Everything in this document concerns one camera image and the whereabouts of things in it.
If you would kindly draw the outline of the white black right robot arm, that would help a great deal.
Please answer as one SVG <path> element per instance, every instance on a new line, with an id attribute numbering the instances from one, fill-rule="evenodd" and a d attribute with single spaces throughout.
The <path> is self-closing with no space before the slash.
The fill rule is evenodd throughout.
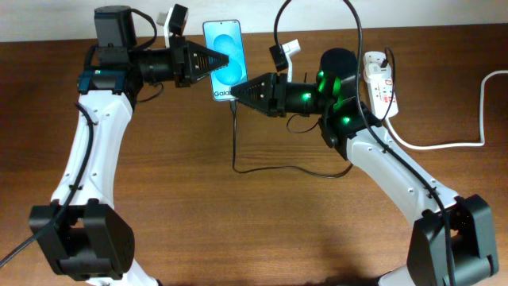
<path id="1" fill-rule="evenodd" d="M 315 83 L 265 73 L 231 89 L 238 102 L 270 117 L 319 115 L 326 144 L 368 174 L 412 227 L 405 265 L 368 285 L 473 285 L 499 271 L 492 213 L 479 195 L 464 198 L 400 149 L 358 98 L 354 52 L 321 57 Z"/>

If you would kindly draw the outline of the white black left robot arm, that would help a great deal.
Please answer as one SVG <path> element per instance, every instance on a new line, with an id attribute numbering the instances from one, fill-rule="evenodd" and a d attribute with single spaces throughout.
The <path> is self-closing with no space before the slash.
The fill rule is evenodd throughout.
<path id="1" fill-rule="evenodd" d="M 121 141 L 144 85 L 189 87 L 224 67 L 226 55 L 188 41 L 188 10 L 164 16 L 163 48 L 139 43 L 130 6 L 94 12 L 98 41 L 78 78 L 79 121 L 63 177 L 49 204 L 35 206 L 29 227 L 50 268 L 92 285 L 154 285 L 134 257 L 132 228 L 114 209 Z"/>

